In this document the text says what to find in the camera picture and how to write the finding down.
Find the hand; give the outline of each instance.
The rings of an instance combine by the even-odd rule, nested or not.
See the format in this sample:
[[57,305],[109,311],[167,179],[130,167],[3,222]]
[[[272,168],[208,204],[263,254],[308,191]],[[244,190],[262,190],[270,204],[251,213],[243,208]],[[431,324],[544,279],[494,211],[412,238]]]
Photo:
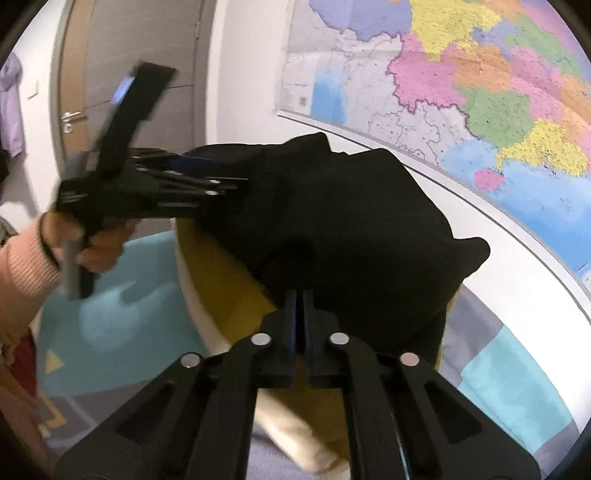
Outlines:
[[[109,271],[123,253],[123,244],[130,239],[139,220],[128,220],[124,225],[105,229],[90,239],[90,247],[78,256],[78,263],[93,273]],[[59,249],[64,240],[77,241],[84,229],[71,216],[47,212],[41,222],[41,236],[53,249]]]

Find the door handle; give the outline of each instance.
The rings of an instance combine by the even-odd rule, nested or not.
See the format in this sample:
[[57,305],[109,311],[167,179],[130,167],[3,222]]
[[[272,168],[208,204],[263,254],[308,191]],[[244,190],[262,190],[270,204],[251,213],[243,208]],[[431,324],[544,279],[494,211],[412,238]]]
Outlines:
[[70,122],[75,122],[76,120],[84,120],[86,118],[86,114],[84,112],[66,112],[61,115],[61,121],[65,124]]

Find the black cloth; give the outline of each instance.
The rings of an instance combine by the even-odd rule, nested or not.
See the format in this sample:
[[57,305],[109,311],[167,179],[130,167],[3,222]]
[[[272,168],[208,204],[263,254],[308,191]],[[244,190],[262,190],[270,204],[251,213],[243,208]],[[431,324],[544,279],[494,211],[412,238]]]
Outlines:
[[285,289],[312,288],[344,332],[378,352],[412,349],[434,362],[446,306],[490,249],[481,238],[454,239],[394,155],[334,153],[322,133],[190,154],[216,160],[209,176],[249,179],[245,195],[212,200],[197,223],[277,306]]

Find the wall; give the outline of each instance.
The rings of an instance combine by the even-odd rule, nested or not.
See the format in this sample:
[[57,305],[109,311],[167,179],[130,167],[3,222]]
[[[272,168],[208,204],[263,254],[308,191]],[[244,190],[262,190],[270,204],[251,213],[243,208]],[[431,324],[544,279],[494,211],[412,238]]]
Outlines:
[[[275,114],[290,9],[290,0],[218,0],[207,85],[208,143],[277,143],[317,131]],[[328,135],[336,151],[355,153],[374,146],[364,139]],[[509,217],[441,173],[397,156],[413,168],[456,236],[481,236],[490,243],[490,259],[466,285],[528,349],[582,428],[591,416],[587,295]]]
[[[25,30],[14,52],[21,60],[20,84],[26,155],[15,159],[2,192],[0,215],[22,230],[53,201],[58,180],[50,128],[51,61],[66,0],[48,0]],[[36,95],[28,99],[35,91]]]

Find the hanging clothes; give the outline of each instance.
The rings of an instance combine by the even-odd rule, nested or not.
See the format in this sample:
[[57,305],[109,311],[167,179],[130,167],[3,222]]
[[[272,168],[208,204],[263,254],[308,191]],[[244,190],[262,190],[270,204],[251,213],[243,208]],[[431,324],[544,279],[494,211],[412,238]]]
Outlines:
[[0,144],[10,158],[25,149],[21,103],[18,97],[18,78],[21,62],[11,53],[0,70]]

